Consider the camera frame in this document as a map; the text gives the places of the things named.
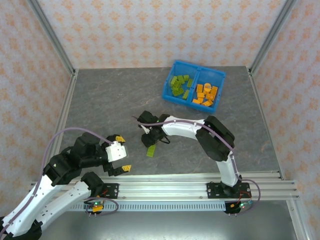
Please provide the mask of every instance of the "patterned wallpaper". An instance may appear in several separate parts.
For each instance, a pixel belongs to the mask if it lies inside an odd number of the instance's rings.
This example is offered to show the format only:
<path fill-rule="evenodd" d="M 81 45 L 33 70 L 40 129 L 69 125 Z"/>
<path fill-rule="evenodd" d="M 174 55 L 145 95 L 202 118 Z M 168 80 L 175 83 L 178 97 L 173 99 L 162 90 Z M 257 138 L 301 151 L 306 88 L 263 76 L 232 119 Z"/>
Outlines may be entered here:
<path fill-rule="evenodd" d="M 285 0 L 40 0 L 75 68 L 248 66 Z"/>
<path fill-rule="evenodd" d="M 255 76 L 285 176 L 320 236 L 320 4 L 300 0 Z"/>
<path fill-rule="evenodd" d="M 0 1 L 0 216 L 37 179 L 70 75 L 26 0 Z"/>

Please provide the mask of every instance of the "purple cable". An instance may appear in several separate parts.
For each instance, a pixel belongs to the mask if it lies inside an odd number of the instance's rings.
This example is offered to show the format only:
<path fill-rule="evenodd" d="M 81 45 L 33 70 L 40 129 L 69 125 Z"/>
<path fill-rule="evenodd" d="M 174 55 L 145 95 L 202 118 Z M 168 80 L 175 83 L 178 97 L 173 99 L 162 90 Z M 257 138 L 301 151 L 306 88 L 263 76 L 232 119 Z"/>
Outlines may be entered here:
<path fill-rule="evenodd" d="M 113 211 L 108 211 L 108 212 L 105 212 L 105 213 L 97 214 L 97 215 L 96 215 L 97 217 L 102 217 L 102 216 L 114 214 L 114 213 L 115 213 L 116 211 L 118 211 L 118 209 L 119 209 L 119 203 L 117 203 L 117 202 L 116 202 L 115 200 L 113 200 L 113 199 L 106 198 L 106 197 L 88 197 L 85 201 L 96 200 L 96 199 L 113 202 L 113 203 L 115 204 L 115 206 L 116 206 L 116 209 L 115 209 L 115 210 L 113 210 Z M 85 208 L 85 213 L 88 214 L 88 215 L 90 214 L 90 213 L 88 212 L 88 208 L 89 208 L 90 206 L 91 206 L 91 205 L 87 205 L 86 208 Z"/>
<path fill-rule="evenodd" d="M 174 123 L 187 123 L 187 124 L 192 124 L 192 125 L 199 125 L 200 127 L 208 130 L 210 133 L 212 133 L 214 136 L 216 136 L 221 142 L 223 142 L 224 145 L 226 145 L 226 147 L 228 149 L 230 149 L 230 151 L 233 152 L 233 154 L 235 153 L 234 152 L 234 148 L 232 148 L 219 134 L 217 134 L 215 131 L 213 131 L 210 127 L 208 127 L 208 126 L 206 126 L 204 124 L 198 123 L 198 122 L 189 121 L 189 120 L 181 120 L 181 119 L 164 121 L 164 122 L 156 122 L 156 123 L 142 123 L 142 122 L 138 121 L 139 125 L 142 125 L 142 126 L 145 126 L 145 127 L 160 126 L 160 125 L 172 124 L 172 123 L 173 124 Z M 237 170 L 237 166 L 236 166 L 235 160 L 233 158 L 231 158 L 231 161 L 232 161 L 234 174 L 235 174 L 236 178 L 238 180 L 240 180 L 240 181 L 246 181 L 246 182 L 253 183 L 254 185 L 256 185 L 256 188 L 258 190 L 258 199 L 256 200 L 256 203 L 250 209 L 248 209 L 247 211 L 240 212 L 240 213 L 237 213 L 237 214 L 233 214 L 233 215 L 237 216 L 237 215 L 242 215 L 242 214 L 245 214 L 245 213 L 251 211 L 252 209 L 254 209 L 259 204 L 260 199 L 261 199 L 261 189 L 260 189 L 259 185 L 255 181 L 253 181 L 251 179 L 247 179 L 247 178 L 240 178 L 239 175 L 238 175 L 238 170 Z"/>
<path fill-rule="evenodd" d="M 31 203 L 32 199 L 36 195 L 36 193 L 37 193 L 37 191 L 39 189 L 39 186 L 40 186 L 40 182 L 41 182 L 42 176 L 43 176 L 44 167 L 45 167 L 45 164 L 46 164 L 46 158 L 47 158 L 47 155 L 49 153 L 49 148 L 50 148 L 51 144 L 54 142 L 54 140 L 56 139 L 57 136 L 59 136 L 63 132 L 70 131 L 70 130 L 84 131 L 84 132 L 87 132 L 87 133 L 90 133 L 90 134 L 96 136 L 97 138 L 99 138 L 99 139 L 101 139 L 101 140 L 103 140 L 103 141 L 105 141 L 105 142 L 107 142 L 109 144 L 114 144 L 112 141 L 109 141 L 109 140 L 105 139 L 103 136 L 100 136 L 100 135 L 96 134 L 95 132 L 90 131 L 90 130 L 85 129 L 85 128 L 82 128 L 82 127 L 67 127 L 65 129 L 62 129 L 62 130 L 58 131 L 51 138 L 51 140 L 49 141 L 48 145 L 46 146 L 46 148 L 44 150 L 44 154 L 43 154 L 43 158 L 42 158 L 42 162 L 41 162 L 41 170 L 40 170 L 40 174 L 39 174 L 37 183 L 36 183 L 36 185 L 34 187 L 34 190 L 33 190 L 33 195 L 28 199 L 28 201 L 25 203 L 25 205 L 8 221 L 8 224 L 2 229 L 2 231 L 0 231 L 0 239 L 1 239 L 2 235 L 4 234 L 4 232 L 7 230 L 7 228 L 10 226 L 10 224 L 12 224 L 14 222 L 14 220 L 16 220 L 17 217 L 29 206 L 29 204 Z"/>

